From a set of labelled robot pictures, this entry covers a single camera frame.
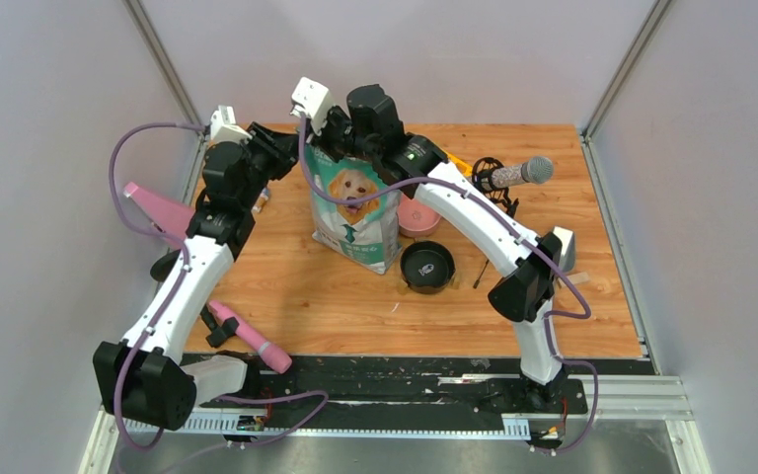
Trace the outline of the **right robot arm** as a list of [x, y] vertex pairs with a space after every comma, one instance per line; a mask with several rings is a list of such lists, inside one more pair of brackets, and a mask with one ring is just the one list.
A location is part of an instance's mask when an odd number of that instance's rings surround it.
[[512, 323], [521, 350], [520, 370], [529, 380], [524, 398], [537, 412], [549, 412], [564, 398], [544, 311], [551, 309], [561, 239], [539, 236], [516, 222], [474, 187], [429, 138], [405, 131], [396, 105], [381, 86], [360, 86], [338, 106], [329, 89], [311, 83], [294, 91], [295, 112], [303, 113], [315, 145], [335, 161], [369, 163], [391, 190], [400, 190], [451, 223], [488, 258], [501, 279], [489, 292], [493, 309]]

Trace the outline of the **green dog food bag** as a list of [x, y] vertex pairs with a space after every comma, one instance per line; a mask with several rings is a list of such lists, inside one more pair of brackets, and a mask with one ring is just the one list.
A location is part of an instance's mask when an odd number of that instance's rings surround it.
[[385, 189], [369, 163], [349, 157], [335, 162], [322, 149], [310, 145], [305, 158], [318, 188], [350, 202], [336, 204], [310, 193], [314, 240], [376, 274], [387, 272], [401, 252], [397, 215], [401, 193], [393, 191], [354, 204], [355, 199]]

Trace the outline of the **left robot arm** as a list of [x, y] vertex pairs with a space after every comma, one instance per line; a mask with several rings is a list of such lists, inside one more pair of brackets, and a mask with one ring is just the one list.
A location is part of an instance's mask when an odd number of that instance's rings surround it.
[[100, 343], [93, 355], [102, 403], [121, 428], [132, 420], [175, 431], [203, 403], [226, 395], [250, 408], [263, 395], [263, 382], [237, 356], [193, 364], [182, 357], [193, 324], [250, 237], [253, 205], [297, 164], [299, 138], [256, 122], [238, 138], [221, 138], [214, 126], [208, 136], [193, 216], [181, 237], [169, 238], [180, 247], [169, 275], [121, 340]]

